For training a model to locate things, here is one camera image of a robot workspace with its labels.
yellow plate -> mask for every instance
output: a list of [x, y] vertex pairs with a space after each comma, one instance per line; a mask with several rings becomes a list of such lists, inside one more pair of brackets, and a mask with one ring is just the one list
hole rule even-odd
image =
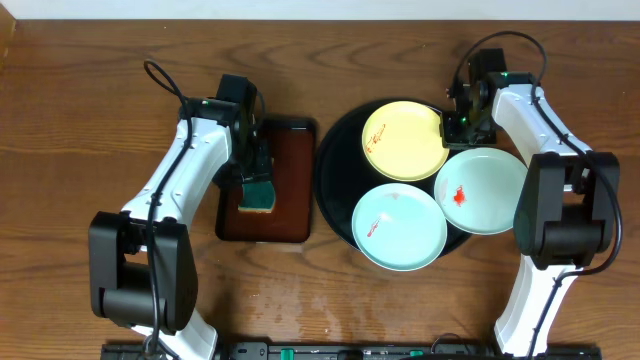
[[399, 181], [433, 175], [447, 160], [440, 115], [422, 104], [397, 101], [380, 107], [364, 125], [362, 149], [369, 163]]

black plate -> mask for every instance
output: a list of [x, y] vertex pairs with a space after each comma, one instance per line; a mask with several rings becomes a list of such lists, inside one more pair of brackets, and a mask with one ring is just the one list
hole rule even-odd
[[[394, 101], [413, 101], [441, 111], [431, 104], [413, 99], [383, 99], [370, 102], [343, 116], [329, 130], [316, 153], [313, 192], [320, 211], [333, 231], [356, 249], [358, 245], [351, 231], [351, 216], [356, 204], [367, 191], [376, 186], [398, 182], [380, 174], [369, 164], [362, 151], [362, 129], [374, 111]], [[449, 157], [457, 153], [452, 150]], [[406, 183], [422, 189], [433, 197], [436, 176], [437, 173], [424, 180]], [[440, 256], [455, 250], [470, 236], [468, 232], [447, 221], [447, 243]]]

white plate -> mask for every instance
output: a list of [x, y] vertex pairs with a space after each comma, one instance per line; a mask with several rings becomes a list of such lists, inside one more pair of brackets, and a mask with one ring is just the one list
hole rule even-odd
[[473, 234], [497, 234], [513, 227], [526, 175], [524, 164], [507, 152], [467, 150], [440, 169], [434, 195], [456, 227]]
[[411, 271], [438, 258], [447, 221], [435, 200], [407, 184], [385, 184], [366, 193], [353, 212], [353, 237], [374, 263]]

red mark on plate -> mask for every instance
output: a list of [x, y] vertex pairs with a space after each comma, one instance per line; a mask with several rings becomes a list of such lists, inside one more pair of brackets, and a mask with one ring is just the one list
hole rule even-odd
[[456, 190], [456, 195], [453, 197], [453, 201], [455, 201], [458, 206], [462, 206], [462, 203], [467, 201], [467, 198], [464, 196], [464, 191], [462, 190], [462, 185], [460, 185]]
[[373, 134], [373, 136], [369, 138], [369, 141], [367, 141], [368, 153], [371, 154], [373, 150], [375, 150], [375, 145], [381, 140], [380, 138], [382, 137], [382, 133], [384, 132], [385, 127], [387, 127], [387, 124], [382, 124], [382, 127], [380, 128], [380, 130], [378, 130], [375, 134]]
[[371, 237], [371, 235], [373, 235], [373, 232], [376, 231], [376, 229], [378, 228], [379, 222], [380, 222], [380, 217], [378, 217], [376, 221], [374, 221], [373, 224], [371, 224], [371, 230], [369, 230], [367, 237]]

green sponge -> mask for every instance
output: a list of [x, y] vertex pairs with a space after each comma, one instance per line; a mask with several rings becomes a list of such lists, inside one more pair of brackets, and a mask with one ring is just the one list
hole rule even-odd
[[276, 205], [276, 190], [271, 181], [242, 185], [242, 201], [238, 210], [242, 212], [270, 213]]

